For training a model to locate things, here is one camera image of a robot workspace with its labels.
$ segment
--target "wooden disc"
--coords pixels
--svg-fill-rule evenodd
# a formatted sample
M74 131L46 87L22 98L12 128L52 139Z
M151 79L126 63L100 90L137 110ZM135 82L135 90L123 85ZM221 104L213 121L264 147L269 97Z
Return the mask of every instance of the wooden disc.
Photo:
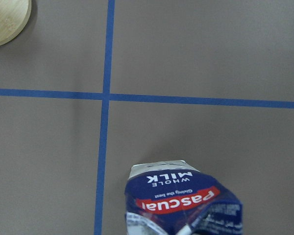
M31 0L0 0L0 45L15 38L25 27Z

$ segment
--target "horizontal blue line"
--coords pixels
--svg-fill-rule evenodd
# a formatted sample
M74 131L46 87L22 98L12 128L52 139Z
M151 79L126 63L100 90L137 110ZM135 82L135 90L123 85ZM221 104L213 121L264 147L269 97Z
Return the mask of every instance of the horizontal blue line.
M253 99L225 99L225 98L204 98L204 97L142 95L142 94L103 94L103 93L87 93L87 92L37 91L37 90L17 90L17 89L0 89L0 95L43 97L43 98L92 99L92 100L103 100L105 98L105 99L113 100L113 101L294 109L294 102L292 101L271 101L271 100L253 100Z
M110 94L110 100L150 102L150 103L202 104L202 105L294 109L294 102L291 102L291 101L269 101L269 100L252 100L252 99L223 99L223 98L202 98L202 97L161 96L161 95L141 95L141 94Z
M38 90L18 90L18 89L0 89L0 95L41 97L41 98L63 98L63 99L94 99L94 100L103 99L102 93L38 91Z

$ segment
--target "wooden plate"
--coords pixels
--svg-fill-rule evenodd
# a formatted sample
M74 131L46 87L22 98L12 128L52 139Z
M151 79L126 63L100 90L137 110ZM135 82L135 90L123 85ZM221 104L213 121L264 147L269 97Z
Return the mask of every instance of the wooden plate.
M25 27L31 0L0 0L0 45L15 38Z

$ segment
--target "red label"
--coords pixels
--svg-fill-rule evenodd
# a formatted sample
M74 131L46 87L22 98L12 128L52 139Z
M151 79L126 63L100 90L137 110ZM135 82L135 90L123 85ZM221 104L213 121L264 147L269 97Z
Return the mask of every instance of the red label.
M220 191L215 186L212 186L198 190L193 194L175 196L162 200L136 199L136 205L152 214L168 214L195 208L198 205L210 201L219 194Z

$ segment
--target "gray floor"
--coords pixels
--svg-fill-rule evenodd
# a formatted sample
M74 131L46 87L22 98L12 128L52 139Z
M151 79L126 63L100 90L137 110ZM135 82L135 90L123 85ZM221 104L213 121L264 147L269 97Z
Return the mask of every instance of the gray floor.
M107 0L34 0L0 89L101 93ZM294 101L294 0L120 0L111 92ZM94 234L100 100L0 96L0 235ZM294 235L294 109L111 101L103 235L126 234L134 164L184 159Z

